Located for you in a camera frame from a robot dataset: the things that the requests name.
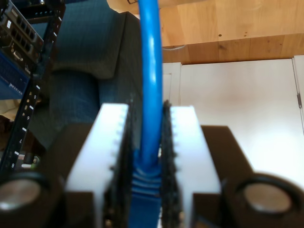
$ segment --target white door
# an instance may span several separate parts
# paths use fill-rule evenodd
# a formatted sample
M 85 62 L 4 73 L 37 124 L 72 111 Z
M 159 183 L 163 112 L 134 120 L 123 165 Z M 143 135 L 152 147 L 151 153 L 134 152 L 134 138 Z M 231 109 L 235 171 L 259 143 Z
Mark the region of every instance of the white door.
M 227 125 L 255 171 L 304 189 L 294 79 L 290 59 L 182 66 L 180 105 L 194 106 L 203 125 Z

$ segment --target white cabinet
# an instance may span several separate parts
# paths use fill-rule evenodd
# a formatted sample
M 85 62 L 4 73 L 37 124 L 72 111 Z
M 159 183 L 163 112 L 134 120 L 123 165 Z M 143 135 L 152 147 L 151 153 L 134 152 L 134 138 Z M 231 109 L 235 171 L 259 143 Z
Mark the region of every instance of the white cabinet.
M 173 106 L 180 103 L 181 63 L 164 63 L 162 67 L 163 101 Z
M 296 81 L 296 89 L 299 95 L 302 96 L 301 100 L 304 99 L 304 56 L 295 56 L 293 58 L 294 64 L 294 75 Z M 304 112 L 303 112 L 303 104 L 301 104 L 301 117 L 302 124 L 304 123 Z
M 304 134 L 291 59 L 187 65 L 180 79 L 180 105 L 194 106 L 201 124 L 227 125 L 255 171 L 304 189 Z

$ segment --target metal screw head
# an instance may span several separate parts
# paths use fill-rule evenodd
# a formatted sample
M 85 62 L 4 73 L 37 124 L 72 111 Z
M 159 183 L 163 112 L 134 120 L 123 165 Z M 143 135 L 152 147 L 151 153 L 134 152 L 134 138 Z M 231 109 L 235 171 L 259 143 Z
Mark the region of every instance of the metal screw head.
M 292 206 L 290 196 L 277 186 L 265 183 L 249 184 L 244 189 L 249 205 L 263 213 L 284 213 Z
M 0 211 L 19 209 L 34 202 L 41 192 L 41 186 L 33 180 L 20 179 L 0 186 Z

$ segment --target gray fabric chair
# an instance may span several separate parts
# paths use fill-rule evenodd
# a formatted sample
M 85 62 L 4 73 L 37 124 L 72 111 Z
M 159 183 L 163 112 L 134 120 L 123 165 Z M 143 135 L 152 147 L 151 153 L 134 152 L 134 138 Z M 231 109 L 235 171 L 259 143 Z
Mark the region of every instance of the gray fabric chair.
M 134 145 L 142 116 L 139 20 L 118 14 L 106 0 L 68 4 L 56 47 L 49 105 L 35 110 L 29 129 L 48 148 L 70 123 L 93 123 L 102 103 L 133 100 Z

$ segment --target door hinge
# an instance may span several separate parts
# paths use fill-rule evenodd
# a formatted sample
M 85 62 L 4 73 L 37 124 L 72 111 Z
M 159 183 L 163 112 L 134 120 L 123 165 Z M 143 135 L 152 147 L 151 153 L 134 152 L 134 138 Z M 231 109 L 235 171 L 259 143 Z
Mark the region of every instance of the door hinge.
M 299 108 L 302 108 L 301 94 L 297 94 L 296 97 L 298 98 Z

